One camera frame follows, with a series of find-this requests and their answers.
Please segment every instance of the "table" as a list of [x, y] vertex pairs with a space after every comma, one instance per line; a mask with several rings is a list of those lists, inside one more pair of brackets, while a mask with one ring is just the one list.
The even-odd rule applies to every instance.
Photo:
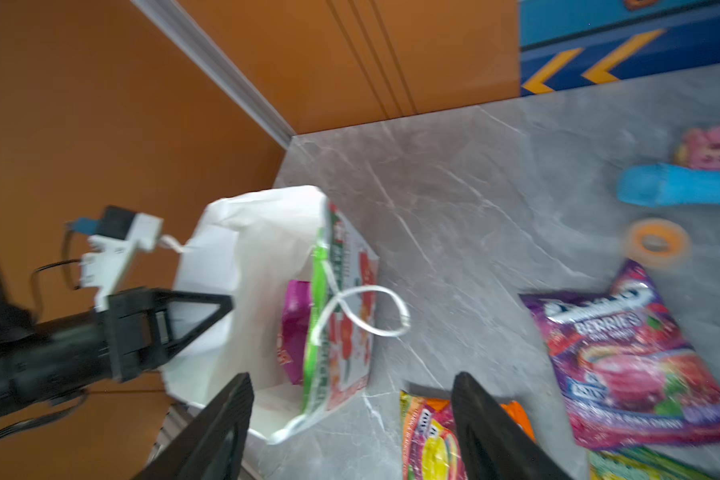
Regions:
[[[540, 334], [519, 293], [605, 290], [626, 228], [662, 216], [691, 258], [654, 281], [720, 382], [720, 206], [622, 204], [619, 174], [670, 158], [682, 132], [720, 124], [720, 64], [305, 134], [277, 187], [314, 184], [381, 257], [379, 283], [412, 308], [401, 339], [376, 339], [364, 394], [280, 446], [249, 439], [265, 478], [400, 479], [398, 396], [471, 372], [525, 406], [538, 443], [587, 478]], [[380, 300], [377, 322], [393, 327]], [[662, 448], [720, 474], [720, 445]]]

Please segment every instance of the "orange wall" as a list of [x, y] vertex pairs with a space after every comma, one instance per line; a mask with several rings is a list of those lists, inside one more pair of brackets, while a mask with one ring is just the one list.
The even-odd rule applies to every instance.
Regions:
[[520, 94], [517, 0], [178, 0], [298, 133]]
[[[14, 302], [32, 306], [29, 273], [60, 258], [65, 221], [115, 204], [185, 241], [209, 202], [271, 187], [282, 156], [128, 0], [0, 2], [0, 267]], [[170, 286], [176, 262], [139, 256], [125, 286]], [[45, 319], [92, 306], [93, 291], [41, 275]], [[0, 479], [141, 469], [170, 403], [160, 376], [93, 390], [71, 417], [1, 441]]]

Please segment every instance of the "purple package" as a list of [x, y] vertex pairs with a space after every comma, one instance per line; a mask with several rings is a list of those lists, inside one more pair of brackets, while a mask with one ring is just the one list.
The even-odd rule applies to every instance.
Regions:
[[309, 282], [288, 282], [286, 305], [282, 308], [282, 322], [277, 334], [277, 361], [293, 385], [301, 385], [304, 381], [304, 346], [311, 311]]
[[576, 443], [720, 442], [720, 385], [643, 267], [609, 293], [521, 295], [547, 343]]

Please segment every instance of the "yellow chevron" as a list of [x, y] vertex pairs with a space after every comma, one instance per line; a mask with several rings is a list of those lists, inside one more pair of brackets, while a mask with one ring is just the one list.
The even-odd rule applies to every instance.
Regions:
[[565, 52], [558, 53], [552, 57], [552, 60], [549, 60], [545, 66], [540, 68], [538, 72], [528, 78], [528, 81], [523, 84], [523, 88], [528, 91], [532, 91], [535, 94], [548, 94], [549, 92], [554, 91], [547, 87], [544, 82], [549, 80], [552, 75], [559, 72], [568, 64], [568, 62], [576, 58], [576, 56], [583, 50], [583, 48], [574, 48], [572, 50], [566, 50]]
[[658, 30], [653, 30], [652, 32], [633, 35], [629, 40], [619, 45], [616, 50], [592, 65], [586, 72], [582, 73], [581, 76], [596, 84], [615, 82], [618, 78], [611, 74], [611, 69], [619, 63], [627, 60], [642, 47], [653, 42], [656, 37], [664, 32], [666, 32], [664, 28], [659, 28]]

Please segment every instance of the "tape roll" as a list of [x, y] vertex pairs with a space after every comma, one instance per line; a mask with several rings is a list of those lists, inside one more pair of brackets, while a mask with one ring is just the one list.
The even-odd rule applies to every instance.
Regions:
[[624, 239], [627, 258], [649, 268], [668, 268], [688, 256], [691, 238], [678, 224], [646, 218], [630, 226]]

